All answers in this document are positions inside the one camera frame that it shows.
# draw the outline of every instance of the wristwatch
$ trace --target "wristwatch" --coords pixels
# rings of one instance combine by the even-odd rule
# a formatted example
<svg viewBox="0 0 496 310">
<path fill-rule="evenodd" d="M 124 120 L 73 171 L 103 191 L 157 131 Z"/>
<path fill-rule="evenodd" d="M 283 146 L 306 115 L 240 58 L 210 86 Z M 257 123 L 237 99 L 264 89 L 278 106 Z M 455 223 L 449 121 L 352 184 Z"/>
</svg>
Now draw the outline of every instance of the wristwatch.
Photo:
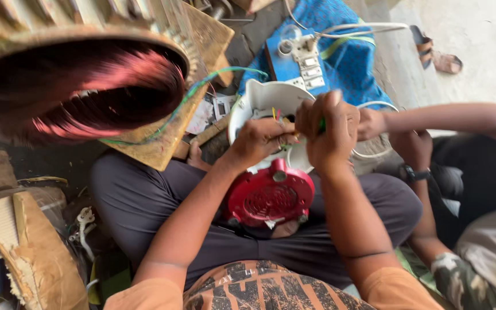
<svg viewBox="0 0 496 310">
<path fill-rule="evenodd" d="M 409 165 L 403 164 L 399 167 L 400 178 L 405 181 L 405 183 L 414 183 L 420 180 L 427 180 L 431 177 L 430 168 L 424 171 L 414 171 Z"/>
</svg>

